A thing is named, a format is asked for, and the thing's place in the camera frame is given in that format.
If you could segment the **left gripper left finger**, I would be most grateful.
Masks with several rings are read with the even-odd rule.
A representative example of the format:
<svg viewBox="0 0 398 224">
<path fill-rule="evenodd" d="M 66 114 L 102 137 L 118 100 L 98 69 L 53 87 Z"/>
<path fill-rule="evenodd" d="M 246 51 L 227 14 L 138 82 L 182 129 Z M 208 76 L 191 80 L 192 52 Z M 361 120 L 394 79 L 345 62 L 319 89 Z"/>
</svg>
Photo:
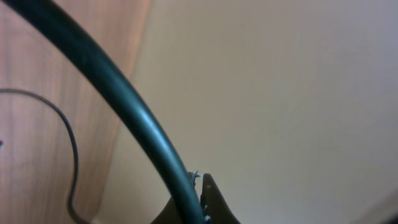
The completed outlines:
<svg viewBox="0 0 398 224">
<path fill-rule="evenodd" d="M 153 219 L 151 224 L 183 224 L 173 197 L 170 197 L 165 207 Z"/>
</svg>

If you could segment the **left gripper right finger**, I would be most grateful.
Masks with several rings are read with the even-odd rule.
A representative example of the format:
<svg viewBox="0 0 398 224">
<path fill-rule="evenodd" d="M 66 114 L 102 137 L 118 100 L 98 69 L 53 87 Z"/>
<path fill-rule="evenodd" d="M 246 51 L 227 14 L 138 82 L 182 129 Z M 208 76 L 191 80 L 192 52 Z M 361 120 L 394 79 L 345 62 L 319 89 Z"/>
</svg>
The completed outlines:
<svg viewBox="0 0 398 224">
<path fill-rule="evenodd" d="M 203 175 L 200 203 L 207 224 L 240 224 L 210 174 Z"/>
</svg>

